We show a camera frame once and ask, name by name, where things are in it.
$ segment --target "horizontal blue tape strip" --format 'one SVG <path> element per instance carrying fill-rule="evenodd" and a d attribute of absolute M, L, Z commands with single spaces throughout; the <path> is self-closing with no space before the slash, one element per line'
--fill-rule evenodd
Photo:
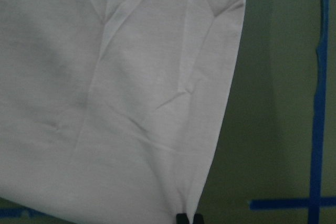
<path fill-rule="evenodd" d="M 274 209 L 290 209 L 290 208 L 309 208 L 309 198 L 298 199 L 260 199 L 250 202 L 251 210 L 274 210 Z M 321 207 L 336 206 L 336 197 L 321 198 Z"/>
<path fill-rule="evenodd" d="M 21 207 L 21 208 L 1 208 L 0 209 L 0 219 L 4 218 L 21 218 L 21 217 L 38 217 L 38 216 L 47 216 L 42 212 Z"/>

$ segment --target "wrinkled white fabric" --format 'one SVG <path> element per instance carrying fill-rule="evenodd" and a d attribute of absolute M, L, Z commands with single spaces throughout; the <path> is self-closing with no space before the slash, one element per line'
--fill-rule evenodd
<path fill-rule="evenodd" d="M 0 0 L 0 197 L 75 223 L 192 219 L 245 0 Z"/>

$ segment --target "green surface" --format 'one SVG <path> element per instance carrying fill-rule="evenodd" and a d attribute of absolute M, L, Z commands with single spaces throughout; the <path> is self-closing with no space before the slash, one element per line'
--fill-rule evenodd
<path fill-rule="evenodd" d="M 331 0 L 322 195 L 336 196 L 336 7 Z M 218 147 L 198 212 L 206 224 L 307 223 L 307 210 L 250 211 L 248 201 L 309 195 L 320 0 L 247 0 Z M 0 208 L 17 205 L 0 201 Z M 336 207 L 321 210 L 321 224 Z M 66 224 L 51 217 L 1 224 Z"/>

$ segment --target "fabric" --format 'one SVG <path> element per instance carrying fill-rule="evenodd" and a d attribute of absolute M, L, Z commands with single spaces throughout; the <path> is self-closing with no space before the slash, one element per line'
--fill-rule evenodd
<path fill-rule="evenodd" d="M 0 197 L 75 223 L 193 219 L 245 0 L 0 0 Z"/>

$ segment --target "white cloth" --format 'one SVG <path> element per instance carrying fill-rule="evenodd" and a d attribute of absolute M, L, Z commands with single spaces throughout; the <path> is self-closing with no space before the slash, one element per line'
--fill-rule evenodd
<path fill-rule="evenodd" d="M 192 219 L 245 0 L 0 0 L 0 197 L 75 223 Z"/>

